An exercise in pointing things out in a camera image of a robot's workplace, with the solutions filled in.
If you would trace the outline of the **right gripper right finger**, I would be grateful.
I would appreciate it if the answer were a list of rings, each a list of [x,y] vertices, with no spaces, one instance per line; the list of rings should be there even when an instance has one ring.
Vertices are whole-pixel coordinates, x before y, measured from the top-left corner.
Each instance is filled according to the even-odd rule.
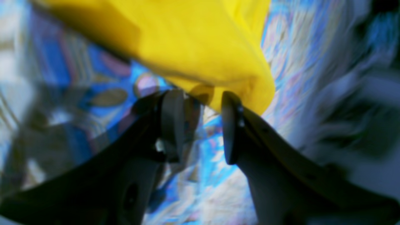
[[[394,225],[399,203],[335,175],[291,147],[266,121],[222,95],[224,153],[247,178],[260,225]]]

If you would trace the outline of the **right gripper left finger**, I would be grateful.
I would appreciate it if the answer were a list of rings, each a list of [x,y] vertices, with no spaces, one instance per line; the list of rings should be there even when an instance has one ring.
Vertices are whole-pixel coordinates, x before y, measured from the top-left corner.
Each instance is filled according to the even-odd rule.
[[[165,163],[179,166],[201,102],[179,89],[149,94],[115,124],[41,91],[15,103],[20,120],[5,140],[1,216],[22,225],[140,225]]]

